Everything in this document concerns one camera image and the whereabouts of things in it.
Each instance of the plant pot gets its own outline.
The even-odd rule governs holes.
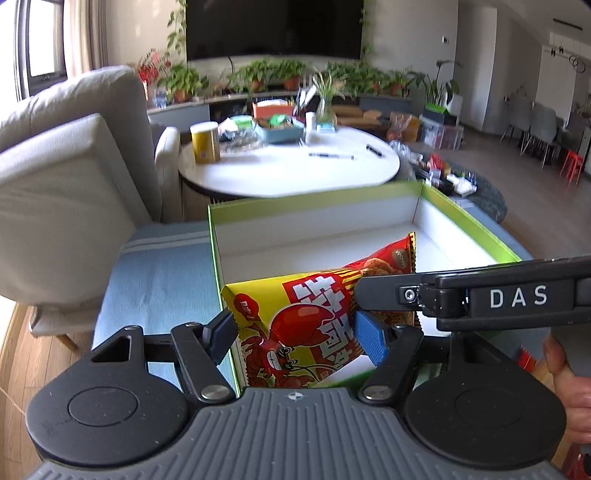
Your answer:
[[[316,110],[316,124],[336,126],[336,114],[332,108],[332,97],[320,97],[318,110]]]
[[[389,88],[390,95],[393,97],[403,96],[402,95],[403,87],[404,87],[404,85],[400,85],[399,83],[394,83],[393,85],[390,85],[390,88]]]
[[[253,80],[251,82],[251,92],[258,93],[262,90],[262,82],[260,80]]]
[[[293,77],[283,80],[283,88],[289,92],[295,92],[300,89],[300,78]]]
[[[189,102],[193,98],[189,92],[184,92],[183,90],[175,90],[174,92],[174,103],[185,103]]]

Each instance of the crayfish cartoon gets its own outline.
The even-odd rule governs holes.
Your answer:
[[[268,337],[257,322],[252,322],[248,328],[256,330],[258,336],[242,342],[248,384],[251,387],[269,387],[268,380],[274,378],[275,387],[302,388],[320,381],[311,368],[336,371],[329,365],[298,367],[297,360],[290,359],[290,353],[297,346],[316,346],[325,342],[329,336],[318,328],[334,318],[327,308],[297,303],[275,315]],[[306,370],[310,375],[293,375],[298,370]]]

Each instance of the blue striped cushion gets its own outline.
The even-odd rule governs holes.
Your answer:
[[[96,324],[93,348],[126,325],[146,335],[181,323],[208,323],[220,312],[207,222],[152,223],[121,248]],[[219,366],[230,385],[229,358]],[[171,364],[149,370],[178,386]]]

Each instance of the television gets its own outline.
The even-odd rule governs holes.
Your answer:
[[[363,0],[187,0],[187,59],[320,55],[359,59]]]

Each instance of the red stool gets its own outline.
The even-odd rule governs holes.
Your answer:
[[[564,168],[566,168],[566,177],[568,178],[569,183],[571,183],[576,176],[578,185],[579,177],[581,176],[581,171],[583,170],[583,163],[583,157],[569,150],[569,153],[566,155],[566,160],[562,165],[562,170],[560,170],[560,176],[562,176],[562,172],[564,171]]]

